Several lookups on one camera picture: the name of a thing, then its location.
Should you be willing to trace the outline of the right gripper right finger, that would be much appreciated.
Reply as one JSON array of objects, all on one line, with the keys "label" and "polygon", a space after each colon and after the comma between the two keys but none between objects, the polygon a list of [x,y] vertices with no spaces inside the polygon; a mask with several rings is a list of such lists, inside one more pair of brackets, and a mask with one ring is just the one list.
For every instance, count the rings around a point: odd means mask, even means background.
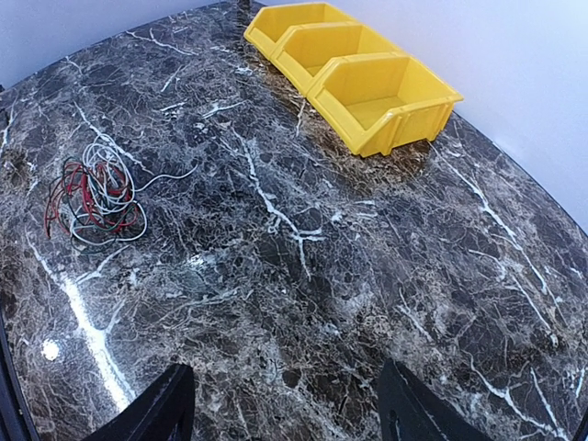
[{"label": "right gripper right finger", "polygon": [[384,440],[487,440],[403,363],[385,361],[378,380],[378,408]]}]

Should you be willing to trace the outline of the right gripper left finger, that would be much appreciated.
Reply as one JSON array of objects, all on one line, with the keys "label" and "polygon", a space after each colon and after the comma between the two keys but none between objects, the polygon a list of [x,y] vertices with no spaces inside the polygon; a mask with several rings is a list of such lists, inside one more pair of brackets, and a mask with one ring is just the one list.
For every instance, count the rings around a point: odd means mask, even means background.
[{"label": "right gripper left finger", "polygon": [[123,412],[88,440],[189,440],[193,433],[195,381],[192,367],[171,365]]}]

